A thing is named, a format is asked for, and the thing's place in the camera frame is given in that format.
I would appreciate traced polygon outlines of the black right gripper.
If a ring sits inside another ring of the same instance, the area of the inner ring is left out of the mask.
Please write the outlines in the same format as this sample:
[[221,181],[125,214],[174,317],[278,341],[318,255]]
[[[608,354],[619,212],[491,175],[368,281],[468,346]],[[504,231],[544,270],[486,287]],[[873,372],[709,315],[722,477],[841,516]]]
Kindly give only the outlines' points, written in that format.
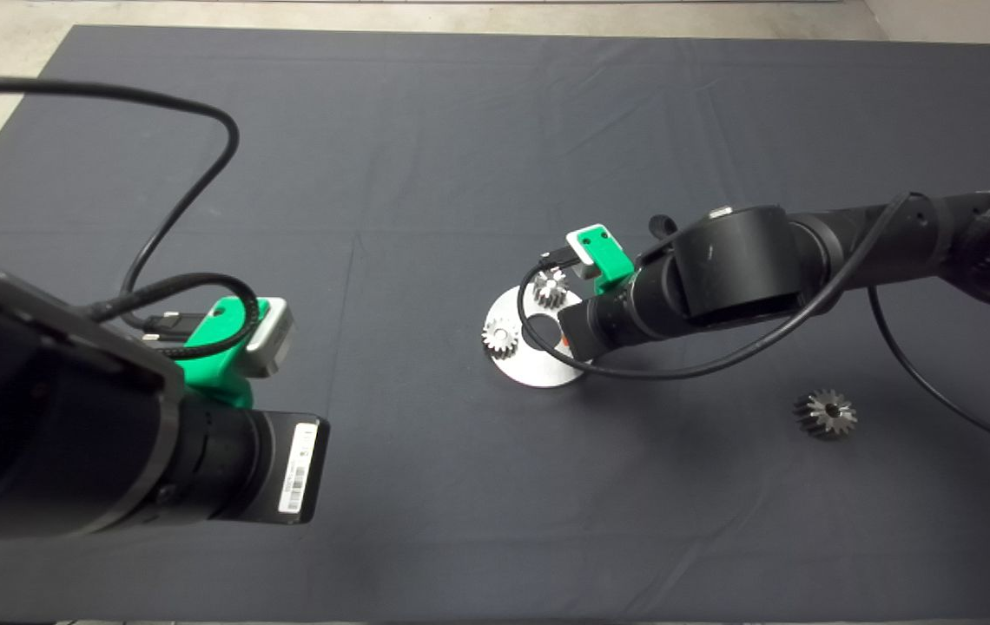
[[591,297],[558,313],[564,335],[558,345],[570,348],[574,359],[599,359],[630,345],[629,321],[622,297]]

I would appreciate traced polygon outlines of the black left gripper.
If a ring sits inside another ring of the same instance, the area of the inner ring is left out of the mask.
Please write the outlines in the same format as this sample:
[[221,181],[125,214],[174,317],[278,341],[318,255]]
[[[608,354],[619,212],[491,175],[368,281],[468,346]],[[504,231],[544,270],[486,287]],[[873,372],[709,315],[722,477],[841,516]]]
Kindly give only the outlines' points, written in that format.
[[256,464],[242,519],[248,523],[311,523],[323,480],[331,424],[314,414],[253,411]]

